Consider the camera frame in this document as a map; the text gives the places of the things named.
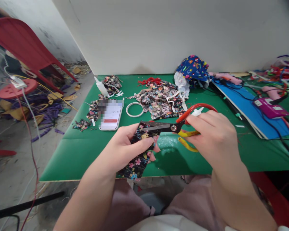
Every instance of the blue folder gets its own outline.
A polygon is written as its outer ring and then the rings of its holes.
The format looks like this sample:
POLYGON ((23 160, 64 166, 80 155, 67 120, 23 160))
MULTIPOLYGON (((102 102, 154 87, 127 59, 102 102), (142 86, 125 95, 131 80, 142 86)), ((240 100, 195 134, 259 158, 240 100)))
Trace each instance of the blue folder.
MULTIPOLYGON (((224 95, 233 102, 233 104, 242 112, 245 117, 253 122, 253 124, 260 130, 269 140, 279 138, 278 133, 262 118, 261 111, 253 104, 253 101, 244 99, 240 94, 248 99, 254 99, 255 96, 247 91, 244 87, 234 85, 227 82, 226 87, 220 84, 219 80, 214 80, 215 85, 224 93, 224 95)), ((282 136, 289 135, 289 129, 282 119, 269 119, 264 115, 265 119, 271 123, 282 136)))

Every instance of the roll of tape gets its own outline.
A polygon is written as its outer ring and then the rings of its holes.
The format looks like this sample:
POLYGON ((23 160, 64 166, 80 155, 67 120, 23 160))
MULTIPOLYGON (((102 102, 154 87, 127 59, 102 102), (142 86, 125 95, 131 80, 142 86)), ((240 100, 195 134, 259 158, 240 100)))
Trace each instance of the roll of tape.
POLYGON ((144 107, 141 105, 141 103, 133 102, 133 103, 130 103, 130 104, 126 107, 126 114, 127 114, 129 117, 136 118, 136 117, 141 116, 143 113, 144 113, 144 107), (138 114, 138 115, 131 115, 131 114, 128 113, 129 107, 130 107, 131 105, 133 105, 133 104, 138 104, 138 105, 140 105, 140 106, 142 107, 142 112, 141 112, 140 114, 138 114))

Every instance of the white wall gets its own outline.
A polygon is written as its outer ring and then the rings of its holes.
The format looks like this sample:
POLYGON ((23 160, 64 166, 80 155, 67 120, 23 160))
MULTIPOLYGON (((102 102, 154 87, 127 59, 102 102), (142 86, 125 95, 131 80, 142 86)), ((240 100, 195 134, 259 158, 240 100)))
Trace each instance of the white wall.
POLYGON ((57 59, 71 63, 84 61, 51 0, 0 0, 0 7, 11 17, 27 23, 57 59))
POLYGON ((94 74, 172 73, 190 54, 239 72, 289 53, 285 0, 52 1, 94 74))

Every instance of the yellow scissors handle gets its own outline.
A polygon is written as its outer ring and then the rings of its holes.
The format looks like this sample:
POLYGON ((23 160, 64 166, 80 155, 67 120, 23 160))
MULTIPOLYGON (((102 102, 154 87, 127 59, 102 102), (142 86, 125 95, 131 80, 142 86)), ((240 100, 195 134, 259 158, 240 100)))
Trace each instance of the yellow scissors handle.
MULTIPOLYGON (((190 136, 193 136, 193 135, 198 135, 200 134, 200 132, 198 131, 192 131, 192 132, 182 132, 180 131, 178 133, 179 136, 181 137, 190 137, 190 136)), ((181 144, 183 144, 183 146, 189 150, 189 151, 192 151, 192 152, 199 152, 198 149, 196 148, 192 148, 183 138, 179 137, 178 140, 180 141, 181 144)))
POLYGON ((178 133, 178 135, 181 137, 190 137, 190 136, 198 135, 198 134, 200 134, 200 132, 198 132, 198 131, 192 131, 192 132, 179 131, 179 133, 178 133))

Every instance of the pink pants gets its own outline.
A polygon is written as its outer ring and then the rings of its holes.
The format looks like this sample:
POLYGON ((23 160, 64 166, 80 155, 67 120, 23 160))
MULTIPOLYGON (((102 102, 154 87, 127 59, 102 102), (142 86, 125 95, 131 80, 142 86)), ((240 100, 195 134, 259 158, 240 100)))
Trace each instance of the pink pants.
MULTIPOLYGON (((125 179, 117 179, 111 208, 101 230, 125 231, 143 219, 153 216, 154 212, 155 209, 150 209, 125 179)), ((211 178, 208 175, 195 176, 183 192, 174 197, 163 214, 183 215, 209 231, 222 231, 225 228, 213 203, 211 178)))

